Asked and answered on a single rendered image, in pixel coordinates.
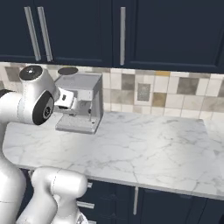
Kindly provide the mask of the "wide navy cupboard door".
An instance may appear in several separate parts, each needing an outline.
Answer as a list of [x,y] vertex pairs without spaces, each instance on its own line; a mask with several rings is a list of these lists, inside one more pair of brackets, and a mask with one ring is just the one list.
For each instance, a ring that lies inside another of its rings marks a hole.
[[224,74],[224,0],[112,0],[112,9],[115,67]]

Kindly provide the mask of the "narrow navy cupboard door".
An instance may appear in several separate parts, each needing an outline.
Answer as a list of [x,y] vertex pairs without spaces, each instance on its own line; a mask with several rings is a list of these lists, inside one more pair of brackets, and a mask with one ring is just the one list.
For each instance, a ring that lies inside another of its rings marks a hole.
[[35,60],[25,7],[32,0],[0,0],[0,61]]

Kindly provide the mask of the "navy base cupboard door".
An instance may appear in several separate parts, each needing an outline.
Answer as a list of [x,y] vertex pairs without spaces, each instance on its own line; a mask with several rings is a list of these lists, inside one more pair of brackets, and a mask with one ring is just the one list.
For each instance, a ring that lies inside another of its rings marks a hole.
[[224,200],[141,189],[141,224],[224,224]]

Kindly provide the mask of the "grey coffee machine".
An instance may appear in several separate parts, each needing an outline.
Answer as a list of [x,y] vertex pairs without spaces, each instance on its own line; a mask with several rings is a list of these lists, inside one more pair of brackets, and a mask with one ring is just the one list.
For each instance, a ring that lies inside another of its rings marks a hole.
[[62,114],[55,129],[75,133],[94,134],[103,117],[102,74],[75,72],[73,68],[61,68],[55,85],[59,99],[77,99],[75,111]]

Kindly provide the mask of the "navy drawer front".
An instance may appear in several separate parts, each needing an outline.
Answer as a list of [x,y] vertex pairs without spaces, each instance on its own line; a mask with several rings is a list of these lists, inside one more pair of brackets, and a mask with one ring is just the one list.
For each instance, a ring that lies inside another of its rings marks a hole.
[[116,183],[102,182],[98,180],[90,179],[88,182],[92,182],[92,188],[87,188],[89,193],[95,193],[102,197],[114,197],[118,199],[126,199],[134,189],[133,186],[119,185]]
[[118,219],[93,215],[86,215],[86,217],[88,221],[96,221],[97,224],[134,224],[133,221],[127,219]]
[[126,199],[92,197],[90,199],[81,198],[78,201],[93,203],[94,209],[89,210],[101,216],[127,219],[133,214],[134,197],[131,194]]

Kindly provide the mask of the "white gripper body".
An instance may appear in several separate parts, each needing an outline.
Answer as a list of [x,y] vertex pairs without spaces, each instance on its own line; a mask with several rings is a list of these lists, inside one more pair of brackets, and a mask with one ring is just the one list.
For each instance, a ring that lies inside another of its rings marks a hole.
[[77,108],[77,99],[74,97],[71,100],[57,100],[54,103],[54,110],[56,112],[70,112],[75,111]]

